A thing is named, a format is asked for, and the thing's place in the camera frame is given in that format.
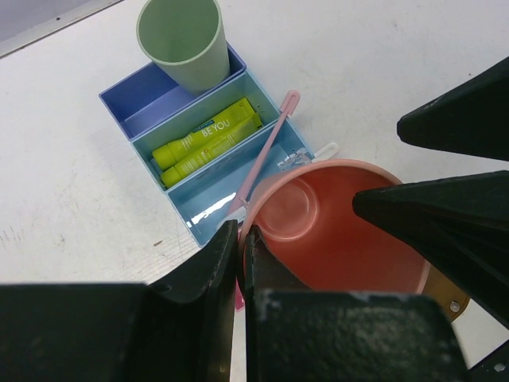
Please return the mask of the pink plastic cup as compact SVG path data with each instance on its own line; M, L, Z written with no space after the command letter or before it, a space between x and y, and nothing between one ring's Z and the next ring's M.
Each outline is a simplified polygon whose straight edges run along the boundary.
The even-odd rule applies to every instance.
M271 175L251 194L239 253L258 227L270 252L313 290L420 294L429 263L352 207L357 193L400 183L378 166L346 159Z

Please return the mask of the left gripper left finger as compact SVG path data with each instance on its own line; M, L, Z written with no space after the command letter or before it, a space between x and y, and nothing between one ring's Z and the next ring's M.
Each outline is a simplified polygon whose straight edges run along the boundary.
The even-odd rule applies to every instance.
M1 288L4 381L227 381L238 225L158 281Z

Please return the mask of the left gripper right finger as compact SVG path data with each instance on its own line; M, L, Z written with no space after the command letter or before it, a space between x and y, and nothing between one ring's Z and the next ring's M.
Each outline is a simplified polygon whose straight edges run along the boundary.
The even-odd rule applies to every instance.
M244 260L248 380L468 380L450 321L431 298L310 290L257 227Z

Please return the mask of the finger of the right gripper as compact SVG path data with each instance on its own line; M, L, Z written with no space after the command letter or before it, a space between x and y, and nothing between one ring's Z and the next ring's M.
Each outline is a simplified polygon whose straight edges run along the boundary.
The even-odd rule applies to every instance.
M508 59L404 115L399 138L410 145L508 160Z
M494 318L508 316L508 172L358 192L355 214L409 244Z

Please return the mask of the clear textured plastic box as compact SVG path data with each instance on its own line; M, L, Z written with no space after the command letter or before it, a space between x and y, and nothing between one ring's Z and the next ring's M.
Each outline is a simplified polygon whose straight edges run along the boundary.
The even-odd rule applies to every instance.
M306 166L312 162L312 159L304 152L294 152L278 163L278 168L282 171L291 171L296 168Z

